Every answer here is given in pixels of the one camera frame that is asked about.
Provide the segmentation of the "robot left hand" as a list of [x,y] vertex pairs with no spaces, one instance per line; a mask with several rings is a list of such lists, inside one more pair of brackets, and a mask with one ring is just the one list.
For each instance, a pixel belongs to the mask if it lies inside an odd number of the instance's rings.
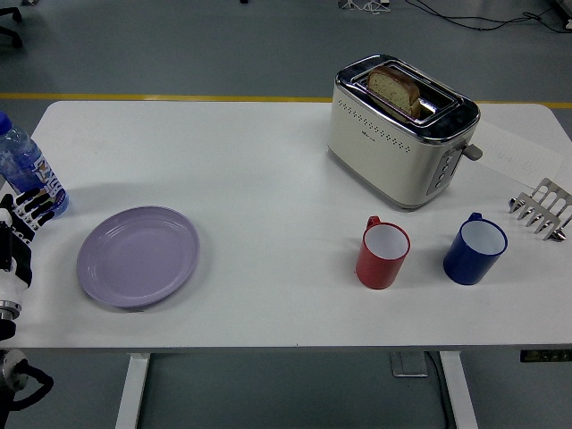
[[40,188],[1,199],[1,300],[20,304],[31,285],[31,242],[55,217],[53,202]]

